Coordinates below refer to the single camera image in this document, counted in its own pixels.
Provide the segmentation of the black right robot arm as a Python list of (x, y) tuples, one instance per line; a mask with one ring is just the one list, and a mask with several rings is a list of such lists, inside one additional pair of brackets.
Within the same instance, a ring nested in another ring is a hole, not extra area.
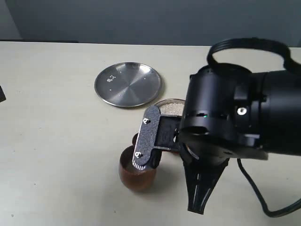
[(238, 65), (208, 66), (190, 76), (183, 113), (153, 105), (143, 116), (132, 165), (158, 167), (163, 151), (179, 153), (188, 210), (203, 214), (231, 158), (266, 160), (301, 154), (301, 78), (287, 70), (253, 73)]

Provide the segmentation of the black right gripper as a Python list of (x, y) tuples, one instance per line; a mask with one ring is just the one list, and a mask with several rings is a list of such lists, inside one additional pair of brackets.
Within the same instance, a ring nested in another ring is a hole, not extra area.
[(260, 136), (229, 120), (196, 117), (160, 116), (155, 105), (143, 115), (132, 165), (138, 170), (155, 169), (161, 151), (180, 153), (188, 194), (188, 211), (204, 214), (228, 158), (267, 160)]

